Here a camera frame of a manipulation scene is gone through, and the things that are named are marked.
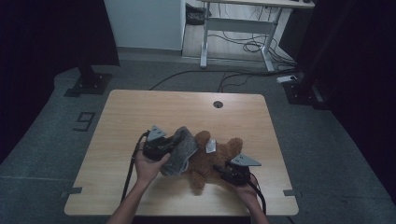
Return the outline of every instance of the gray carpet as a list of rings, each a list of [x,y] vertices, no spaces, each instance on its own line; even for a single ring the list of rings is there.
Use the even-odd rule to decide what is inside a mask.
[[[192,63],[120,63],[121,68],[94,67],[96,72],[113,75],[104,95],[64,97],[78,79],[77,69],[55,78],[55,91],[49,102],[0,166],[0,223],[106,221],[107,217],[69,217],[64,213],[64,205],[66,192],[77,177],[109,92],[148,90],[177,72],[199,70],[198,64]],[[236,67],[207,68],[227,69]],[[213,92],[217,91],[222,75],[188,73],[164,82],[155,90]],[[395,205],[332,113],[311,106],[290,105],[276,83],[277,77],[252,77],[242,86],[224,89],[262,94],[268,104],[300,208],[294,217],[270,217],[271,223],[394,223]],[[235,84],[244,81],[244,77],[229,80]],[[85,123],[76,122],[81,112],[95,113],[87,132],[74,131],[85,127]]]

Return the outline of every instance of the table grommet hole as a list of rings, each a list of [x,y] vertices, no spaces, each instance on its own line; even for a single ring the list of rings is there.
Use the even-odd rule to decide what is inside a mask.
[[[215,101],[215,103],[213,103],[213,106],[219,109],[223,107],[223,103],[221,101]]]

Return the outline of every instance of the white wall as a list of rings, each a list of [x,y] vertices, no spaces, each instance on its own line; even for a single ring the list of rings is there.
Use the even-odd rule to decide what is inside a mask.
[[[117,47],[181,50],[185,0],[105,0]]]

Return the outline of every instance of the desk frame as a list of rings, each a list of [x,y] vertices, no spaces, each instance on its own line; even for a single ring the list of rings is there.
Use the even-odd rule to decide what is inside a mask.
[[[206,11],[205,11],[205,31],[204,31],[204,42],[202,43],[201,49],[201,68],[206,68],[207,64],[207,33],[209,30],[213,31],[227,31],[227,32],[238,32],[238,33],[252,33],[252,34],[260,34],[260,35],[269,35],[267,40],[264,43],[264,46],[261,50],[262,57],[264,59],[265,65],[269,72],[274,72],[275,69],[271,62],[272,57],[269,54],[269,48],[271,46],[272,40],[274,39],[274,34],[276,31],[276,27],[279,22],[280,15],[282,13],[283,7],[313,7],[314,4],[301,4],[300,2],[290,1],[285,2],[285,0],[251,0],[251,1],[233,1],[233,0],[200,0],[202,2],[206,2]],[[236,19],[224,19],[224,18],[210,18],[209,17],[209,9],[210,3],[224,3],[224,4],[244,4],[244,5],[256,5],[256,6],[268,6],[268,7],[277,7],[276,17],[273,21],[246,21],[246,20],[236,20]]]

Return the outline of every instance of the stuffed toy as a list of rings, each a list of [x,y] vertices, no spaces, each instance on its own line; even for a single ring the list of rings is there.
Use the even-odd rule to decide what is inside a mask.
[[[213,165],[224,167],[226,161],[232,160],[242,151],[242,139],[235,137],[227,144],[216,143],[216,151],[207,153],[206,144],[210,140],[210,132],[202,131],[195,135],[198,150],[190,157],[186,174],[190,177],[194,189],[203,189],[208,178],[220,179]]]

